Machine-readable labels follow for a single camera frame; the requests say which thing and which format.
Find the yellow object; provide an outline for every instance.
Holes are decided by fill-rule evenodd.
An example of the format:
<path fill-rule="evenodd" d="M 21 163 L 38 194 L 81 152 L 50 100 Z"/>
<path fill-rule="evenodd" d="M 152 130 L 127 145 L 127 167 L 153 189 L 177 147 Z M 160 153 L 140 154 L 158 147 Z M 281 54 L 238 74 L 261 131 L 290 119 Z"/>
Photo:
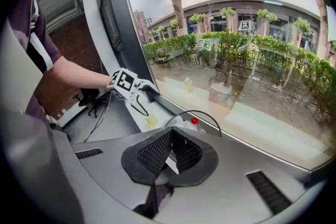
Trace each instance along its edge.
<path fill-rule="evenodd" d="M 191 93 L 194 91 L 193 87 L 191 86 L 191 84 L 187 84 L 186 86 L 184 86 L 184 90 L 188 93 Z"/>
<path fill-rule="evenodd" d="M 146 121 L 147 121 L 147 126 L 148 126 L 149 129 L 152 130 L 152 129 L 156 128 L 156 124 L 157 124 L 158 121 L 157 121 L 154 114 L 150 114 L 148 116 L 148 118 L 146 119 Z"/>

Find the tree trunk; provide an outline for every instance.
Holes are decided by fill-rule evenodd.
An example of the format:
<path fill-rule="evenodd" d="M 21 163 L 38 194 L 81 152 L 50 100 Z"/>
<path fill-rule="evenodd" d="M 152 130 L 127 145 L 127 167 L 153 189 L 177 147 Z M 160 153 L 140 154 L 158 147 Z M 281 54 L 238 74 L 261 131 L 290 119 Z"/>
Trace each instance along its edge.
<path fill-rule="evenodd" d="M 267 20 L 266 20 L 266 18 L 262 18 L 261 19 L 262 21 L 263 21 L 263 26 L 264 26 L 264 36 L 266 36 L 266 33 L 267 33 Z"/>
<path fill-rule="evenodd" d="M 173 4 L 174 14 L 177 20 L 177 29 L 179 35 L 188 34 L 187 25 L 184 19 L 184 12 L 181 0 L 171 0 Z"/>
<path fill-rule="evenodd" d="M 326 49 L 328 44 L 328 15 L 327 7 L 324 0 L 316 0 L 320 12 L 320 34 L 319 44 L 317 49 L 317 56 L 324 59 L 326 56 Z"/>
<path fill-rule="evenodd" d="M 198 23 L 197 23 L 197 31 L 198 31 L 199 33 L 203 33 L 203 32 L 204 32 L 203 25 L 204 25 L 203 22 L 198 22 Z"/>
<path fill-rule="evenodd" d="M 298 40 L 298 43 L 297 43 L 297 46 L 300 48 L 301 47 L 301 39 L 302 39 L 302 33 L 300 32 L 299 33 L 299 40 Z"/>
<path fill-rule="evenodd" d="M 232 16 L 226 16 L 226 22 L 227 22 L 227 28 L 230 32 L 233 32 L 233 17 Z"/>

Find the window frame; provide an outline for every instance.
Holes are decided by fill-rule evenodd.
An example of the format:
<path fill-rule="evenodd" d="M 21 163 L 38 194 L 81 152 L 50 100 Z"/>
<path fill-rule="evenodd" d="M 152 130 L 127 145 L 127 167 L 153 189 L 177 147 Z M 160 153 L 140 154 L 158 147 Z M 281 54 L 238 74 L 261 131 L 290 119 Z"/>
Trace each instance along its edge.
<path fill-rule="evenodd" d="M 120 66 L 137 73 L 139 78 L 147 79 L 156 84 L 135 28 L 130 1 L 107 0 L 106 7 L 110 9 L 109 17 L 115 23 L 115 30 L 119 36 L 117 44 L 111 46 Z M 100 0 L 100 13 L 105 29 L 107 29 L 110 23 L 106 22 L 103 17 L 104 8 L 103 0 Z"/>

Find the building window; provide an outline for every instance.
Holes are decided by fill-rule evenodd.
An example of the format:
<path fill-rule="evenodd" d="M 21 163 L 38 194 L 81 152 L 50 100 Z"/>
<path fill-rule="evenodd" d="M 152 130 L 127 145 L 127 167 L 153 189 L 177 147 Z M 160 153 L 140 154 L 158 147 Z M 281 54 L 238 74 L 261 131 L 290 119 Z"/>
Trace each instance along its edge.
<path fill-rule="evenodd" d="M 242 21 L 252 21 L 254 23 L 254 27 L 256 27 L 257 24 L 257 15 L 253 15 L 253 14 L 238 14 L 238 29 L 240 26 L 240 23 Z M 245 34 L 245 35 L 249 35 L 249 34 L 254 34 L 255 30 L 241 30 L 241 33 Z"/>
<path fill-rule="evenodd" d="M 313 51 L 313 37 L 314 33 L 311 32 L 308 35 L 302 35 L 301 42 L 300 42 L 300 48 L 308 50 L 308 51 Z"/>
<path fill-rule="evenodd" d="M 197 33 L 198 27 L 197 24 L 191 22 L 191 16 L 187 17 L 187 28 L 188 28 L 188 34 L 191 33 Z"/>
<path fill-rule="evenodd" d="M 172 29 L 172 33 L 173 33 L 173 37 L 176 37 L 176 36 L 177 36 L 177 29 L 176 29 L 176 28 L 173 28 L 173 29 Z"/>
<path fill-rule="evenodd" d="M 221 32 L 226 28 L 226 18 L 222 15 L 214 15 L 210 17 L 211 32 Z"/>
<path fill-rule="evenodd" d="M 254 15 L 254 14 L 238 14 L 239 24 L 242 20 L 252 20 L 252 22 L 256 23 L 257 22 L 257 15 Z"/>
<path fill-rule="evenodd" d="M 168 35 L 168 27 L 165 28 L 165 31 L 162 33 L 162 36 L 164 38 L 169 38 L 169 35 Z"/>
<path fill-rule="evenodd" d="M 288 41 L 288 22 L 278 19 L 275 22 L 269 24 L 269 35 L 275 39 L 281 41 Z"/>

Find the chair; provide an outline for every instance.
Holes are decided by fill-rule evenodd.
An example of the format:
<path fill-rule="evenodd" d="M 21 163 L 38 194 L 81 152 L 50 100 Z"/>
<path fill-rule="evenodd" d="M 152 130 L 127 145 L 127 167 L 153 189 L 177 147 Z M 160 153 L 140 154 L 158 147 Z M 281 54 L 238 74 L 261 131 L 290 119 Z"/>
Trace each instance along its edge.
<path fill-rule="evenodd" d="M 79 101 L 79 106 L 84 106 L 88 104 L 92 104 L 92 108 L 89 111 L 89 116 L 91 116 L 91 112 L 94 110 L 95 111 L 95 118 L 97 118 L 97 109 L 104 104 L 107 104 L 106 100 L 108 97 L 108 94 L 104 94 L 100 97 L 99 95 L 99 90 L 98 89 L 80 89 L 82 92 L 83 98 L 80 99 L 78 97 L 78 94 L 74 97 L 74 99 L 77 99 Z"/>

